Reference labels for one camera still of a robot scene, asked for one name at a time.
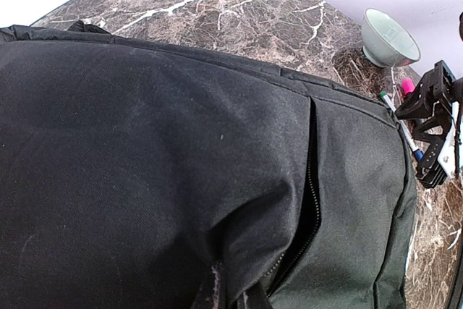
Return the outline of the blue capped white pen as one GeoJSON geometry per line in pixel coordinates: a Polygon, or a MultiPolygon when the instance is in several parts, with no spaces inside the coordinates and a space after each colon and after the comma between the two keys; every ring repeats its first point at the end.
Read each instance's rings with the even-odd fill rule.
{"type": "MultiPolygon", "coordinates": [[[[387,95],[386,92],[381,91],[379,94],[381,100],[390,108],[393,114],[396,114],[396,107],[393,103],[393,101],[390,99],[390,97],[387,95]]],[[[409,146],[409,149],[411,150],[413,156],[415,157],[415,160],[417,162],[421,161],[423,158],[423,152],[420,150],[420,148],[417,146],[415,141],[412,138],[412,134],[410,133],[406,123],[403,120],[399,120],[399,124],[402,128],[402,131],[404,133],[405,140],[407,142],[407,145],[409,146]]]]}

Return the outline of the black student bag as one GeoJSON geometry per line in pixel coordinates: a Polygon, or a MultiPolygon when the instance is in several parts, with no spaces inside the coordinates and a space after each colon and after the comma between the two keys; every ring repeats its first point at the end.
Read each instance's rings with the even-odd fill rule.
{"type": "Polygon", "coordinates": [[[415,200],[388,109],[335,82],[1,29],[3,308],[404,308],[415,200]]]}

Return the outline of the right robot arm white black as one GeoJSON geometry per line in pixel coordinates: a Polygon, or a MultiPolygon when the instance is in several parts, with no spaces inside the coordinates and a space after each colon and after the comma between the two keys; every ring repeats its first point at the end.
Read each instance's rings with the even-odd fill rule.
{"type": "MultiPolygon", "coordinates": [[[[463,13],[459,16],[459,37],[463,41],[463,13]]],[[[462,108],[463,99],[463,84],[462,78],[456,80],[453,84],[453,99],[459,102],[459,107],[462,108]]]]}

